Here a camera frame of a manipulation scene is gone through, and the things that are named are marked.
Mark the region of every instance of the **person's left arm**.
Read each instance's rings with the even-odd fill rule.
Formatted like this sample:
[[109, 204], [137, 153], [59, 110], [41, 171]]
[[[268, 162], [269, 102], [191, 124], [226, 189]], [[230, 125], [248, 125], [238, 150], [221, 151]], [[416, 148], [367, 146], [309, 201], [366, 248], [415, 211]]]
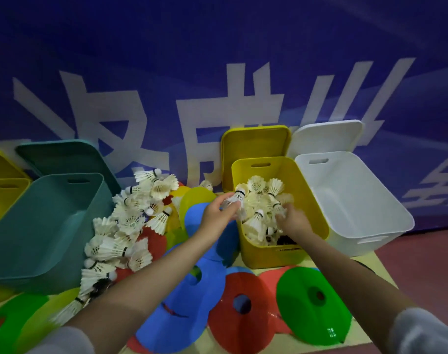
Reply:
[[116, 354], [165, 297], [185, 278], [233, 219], [240, 202], [223, 211], [218, 196], [205, 209], [197, 232], [165, 257], [111, 287], [67, 322], [83, 331], [96, 354]]

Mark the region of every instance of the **white sleeve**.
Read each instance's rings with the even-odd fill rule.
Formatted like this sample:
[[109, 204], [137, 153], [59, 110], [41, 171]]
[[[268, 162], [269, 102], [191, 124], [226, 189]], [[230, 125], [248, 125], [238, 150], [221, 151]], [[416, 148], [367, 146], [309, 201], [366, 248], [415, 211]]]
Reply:
[[408, 308], [396, 317], [388, 338], [393, 354], [448, 354], [448, 327], [421, 308]]
[[94, 347], [78, 328], [60, 327], [26, 354], [94, 354]]

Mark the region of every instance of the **hand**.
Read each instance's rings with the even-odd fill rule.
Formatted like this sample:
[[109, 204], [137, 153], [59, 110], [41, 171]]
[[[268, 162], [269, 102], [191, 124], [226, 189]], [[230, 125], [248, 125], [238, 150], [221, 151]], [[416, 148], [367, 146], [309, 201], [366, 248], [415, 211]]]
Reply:
[[213, 243], [221, 236], [229, 221], [235, 220], [235, 214], [240, 208], [240, 201], [236, 201], [230, 204], [225, 210], [221, 211], [219, 209], [222, 202], [233, 194], [233, 192], [228, 192], [216, 197], [214, 201], [204, 209], [198, 232], [212, 240]]
[[284, 235], [288, 235], [298, 244], [304, 238], [314, 236], [311, 224], [303, 210], [295, 208], [291, 203], [285, 204], [283, 207], [286, 209], [286, 218], [276, 215], [276, 221]]

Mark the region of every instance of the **pile of shuttlecocks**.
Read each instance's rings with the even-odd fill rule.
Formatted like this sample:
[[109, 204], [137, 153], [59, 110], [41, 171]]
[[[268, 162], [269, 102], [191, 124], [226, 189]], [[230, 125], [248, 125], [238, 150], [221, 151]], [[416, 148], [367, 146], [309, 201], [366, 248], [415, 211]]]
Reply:
[[163, 199], [177, 190], [179, 184], [176, 176], [162, 176], [160, 169], [142, 169], [134, 172], [134, 176], [138, 185], [112, 198], [115, 203], [112, 214], [93, 220], [94, 237], [85, 246], [87, 259], [81, 270], [79, 295], [52, 318], [52, 322], [63, 325], [69, 321], [100, 291], [100, 284], [117, 278], [116, 268], [136, 272], [152, 262], [148, 238], [138, 241], [138, 237], [144, 226], [159, 235], [165, 234], [172, 209], [163, 205]]
[[240, 201], [237, 216], [242, 221], [245, 236], [257, 246], [274, 246], [282, 233], [275, 216], [286, 216], [283, 205], [294, 202], [293, 195], [283, 190], [283, 181], [272, 178], [267, 182], [256, 175], [246, 184], [237, 185], [234, 195], [225, 200], [223, 207]]

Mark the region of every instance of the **pink floor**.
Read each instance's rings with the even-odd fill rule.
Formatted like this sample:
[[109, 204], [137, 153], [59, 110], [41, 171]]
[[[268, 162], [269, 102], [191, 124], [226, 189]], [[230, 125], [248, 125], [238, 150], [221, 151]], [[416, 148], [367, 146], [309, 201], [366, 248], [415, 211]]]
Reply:
[[[376, 251], [399, 289], [448, 325], [448, 230], [403, 236]], [[373, 344], [324, 351], [379, 353]]]

